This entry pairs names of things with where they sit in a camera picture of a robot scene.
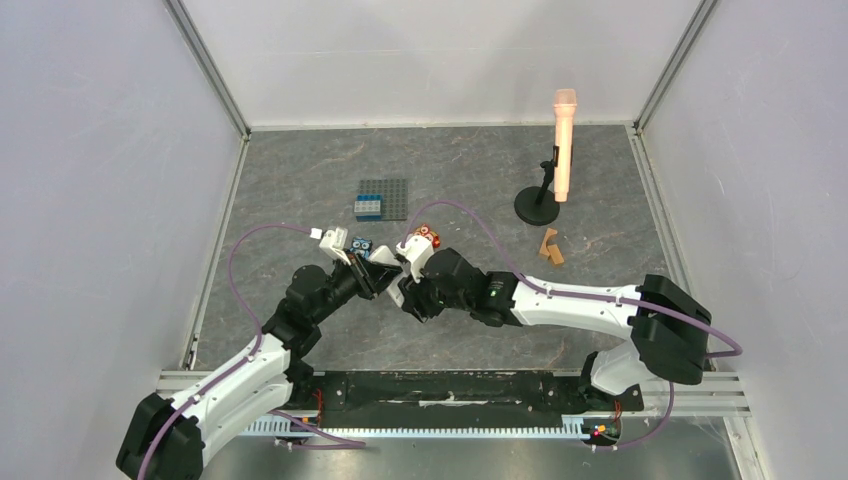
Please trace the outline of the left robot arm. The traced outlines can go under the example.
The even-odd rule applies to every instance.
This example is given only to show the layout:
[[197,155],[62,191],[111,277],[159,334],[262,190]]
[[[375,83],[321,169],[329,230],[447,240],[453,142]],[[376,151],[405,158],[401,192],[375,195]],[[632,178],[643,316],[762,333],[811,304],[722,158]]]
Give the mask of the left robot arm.
[[200,382],[170,397],[142,399],[119,447],[116,467],[130,479],[198,479],[212,458],[261,416],[313,398],[304,357],[319,325],[355,297],[372,299],[403,270],[396,260],[350,254],[326,273],[297,269],[276,311],[241,352]]

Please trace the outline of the white remote control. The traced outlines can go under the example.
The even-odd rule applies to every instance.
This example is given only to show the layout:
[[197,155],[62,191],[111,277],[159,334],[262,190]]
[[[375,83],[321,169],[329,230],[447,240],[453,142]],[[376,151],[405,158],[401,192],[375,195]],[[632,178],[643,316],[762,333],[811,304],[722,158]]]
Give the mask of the white remote control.
[[378,290],[391,299],[397,307],[403,304],[403,295],[399,283],[405,275],[401,263],[395,258],[391,249],[386,245],[376,247],[369,255],[368,261],[382,268],[377,281]]

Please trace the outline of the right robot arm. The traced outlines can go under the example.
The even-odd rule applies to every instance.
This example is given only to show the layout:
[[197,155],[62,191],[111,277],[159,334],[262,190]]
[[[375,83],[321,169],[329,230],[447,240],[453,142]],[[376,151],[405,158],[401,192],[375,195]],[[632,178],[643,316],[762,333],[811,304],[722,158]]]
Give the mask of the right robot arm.
[[491,327],[557,326],[621,339],[583,365],[577,392],[591,408],[643,381],[698,385],[704,376],[710,314],[660,275],[619,287],[556,284],[484,272],[449,248],[407,264],[388,291],[420,322],[454,309]]

